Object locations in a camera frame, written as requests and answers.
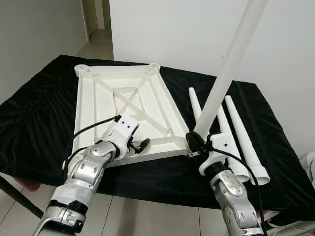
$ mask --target black clamp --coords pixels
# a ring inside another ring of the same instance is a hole
[[[150,143],[150,139],[149,138],[146,138],[145,140],[143,140],[139,145],[135,144],[133,141],[132,141],[133,138],[131,138],[129,144],[128,144],[128,147],[129,148],[133,148],[134,149],[134,152],[136,154],[139,154],[141,153],[146,147],[147,145],[149,145]]]
[[[210,134],[207,136],[207,141],[194,131],[186,134],[186,142],[192,153],[188,155],[189,159],[193,159],[199,165],[207,160],[209,152],[213,150]]]

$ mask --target black cable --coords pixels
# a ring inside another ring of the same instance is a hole
[[[112,120],[115,120],[115,122],[117,122],[121,117],[122,117],[121,115],[117,115],[117,116],[111,117],[111,118],[109,118],[109,119],[102,120],[102,121],[100,121],[100,122],[91,124],[91,125],[89,125],[89,126],[83,128],[83,129],[80,129],[80,130],[79,130],[78,132],[76,132],[76,133],[71,137],[71,139],[69,140],[69,142],[68,142],[68,144],[67,144],[67,147],[66,147],[66,150],[65,150],[65,151],[66,151],[66,155],[68,154],[68,152],[69,152],[69,150],[70,150],[70,145],[71,145],[71,143],[73,142],[73,140],[74,140],[79,134],[81,134],[81,133],[83,133],[83,132],[85,132],[85,131],[87,131],[87,130],[89,130],[89,129],[92,129],[92,128],[98,126],[98,125],[101,125],[101,124],[105,124],[105,123],[107,123],[107,122],[110,122],[110,121],[112,121]]]
[[[82,148],[79,148],[78,150],[76,150],[73,154],[71,154],[71,156],[70,156],[69,159],[68,159],[68,162],[70,163],[70,161],[74,158],[74,156],[75,156],[76,154],[78,154],[78,153],[79,153],[80,151],[82,151],[82,150],[85,150],[87,147],[88,147],[88,146],[82,147]]]
[[[240,162],[243,166],[245,166],[245,168],[248,170],[248,172],[250,173],[250,175],[252,176],[254,182],[255,182],[255,185],[257,187],[257,190],[258,190],[258,198],[259,198],[259,213],[260,213],[260,219],[261,219],[261,226],[262,226],[262,230],[264,232],[264,235],[265,236],[268,236],[267,234],[267,230],[266,230],[266,225],[265,225],[265,217],[264,217],[264,209],[262,207],[262,198],[261,198],[261,192],[260,192],[260,187],[259,187],[259,184],[258,184],[258,180],[255,176],[255,174],[253,173],[253,171],[251,170],[251,168],[244,162],[242,161],[241,159],[239,159],[237,156],[231,154],[231,153],[228,153],[226,151],[222,151],[222,150],[218,150],[218,149],[215,149],[215,148],[212,148],[211,151],[215,151],[215,152],[218,152],[218,153],[221,153],[223,155],[226,155],[226,156],[229,156],[231,158],[233,158],[234,160]]]
[[[87,130],[89,130],[89,129],[92,129],[92,128],[98,126],[98,125],[108,123],[108,122],[110,122],[110,121],[112,121],[112,120],[115,120],[115,122],[117,122],[117,121],[119,121],[119,119],[120,119],[121,117],[122,117],[121,115],[116,115],[116,116],[111,117],[111,118],[109,118],[109,119],[102,120],[102,121],[100,121],[100,122],[91,124],[91,125],[89,125],[89,126],[83,128],[83,129],[80,129],[80,130],[79,130],[78,132],[76,132],[76,133],[71,137],[71,139],[69,140],[69,142],[68,142],[68,144],[67,144],[67,147],[66,147],[66,150],[65,150],[66,155],[69,153],[71,143],[73,142],[73,140],[74,140],[79,134],[81,134],[81,133],[83,133],[83,132],[85,132],[85,131],[87,131]],[[67,171],[68,171],[68,166],[69,166],[70,161],[74,158],[74,156],[75,156],[78,152],[80,152],[80,151],[82,151],[82,150],[84,150],[84,149],[86,149],[86,148],[87,148],[87,147],[79,148],[79,149],[76,150],[73,154],[71,154],[71,156],[70,156],[69,158],[67,158],[67,159],[65,160],[64,171],[65,171],[66,173],[67,173]]]

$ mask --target black cloth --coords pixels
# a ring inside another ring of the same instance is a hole
[[[48,185],[62,182],[61,165],[74,132],[78,79],[73,68],[77,64],[140,65],[65,55],[53,60],[0,106],[0,171]],[[195,87],[203,106],[215,77],[166,67],[160,72],[189,130],[193,130],[188,87]],[[281,211],[291,219],[315,220],[315,191],[258,87],[233,81],[228,94],[271,177],[270,183],[261,187],[264,209]],[[219,132],[216,120],[211,127],[211,133],[215,132]],[[245,186],[249,200],[258,208],[256,188],[249,182]],[[98,192],[219,208],[207,177],[184,156],[108,168]]]

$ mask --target white bracket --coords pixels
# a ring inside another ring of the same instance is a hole
[[[134,118],[124,115],[115,124],[112,133],[104,139],[118,146],[120,154],[116,157],[117,160],[129,152],[128,142],[138,127],[139,123]]]
[[[214,134],[211,135],[210,141],[212,142],[212,146],[215,149],[230,152],[229,142],[230,142],[230,134],[220,133],[220,134]],[[202,163],[199,167],[199,172],[201,175],[205,176],[205,170],[213,163],[215,162],[222,162],[224,163],[226,159],[225,155],[222,155],[221,153],[213,152],[211,151],[209,153],[209,157],[207,160]]]

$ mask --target white cable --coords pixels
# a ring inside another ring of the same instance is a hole
[[[305,232],[315,232],[315,230],[304,230],[304,229],[298,229],[296,227],[294,227],[293,225],[290,225],[290,227],[296,229],[296,230],[299,230],[299,231],[305,231]]]
[[[277,232],[279,232],[280,230],[283,230],[283,229],[285,229],[285,228],[287,228],[287,227],[292,227],[292,228],[294,228],[295,230],[306,232],[307,235],[311,235],[311,236],[314,236],[314,235],[309,234],[308,232],[315,232],[315,230],[299,229],[299,228],[297,228],[297,227],[295,227],[295,226],[292,225],[292,224],[294,224],[294,223],[289,224],[289,225],[283,225],[283,226],[274,225],[274,224],[270,223],[270,220],[268,220],[267,223],[268,223],[268,225],[270,225],[271,227],[278,228],[278,230],[275,231],[275,233],[274,233],[272,236],[275,236]]]
[[[283,230],[283,229],[277,229],[277,231],[275,231],[275,233],[272,236],[275,236],[276,233],[279,232],[280,230]]]

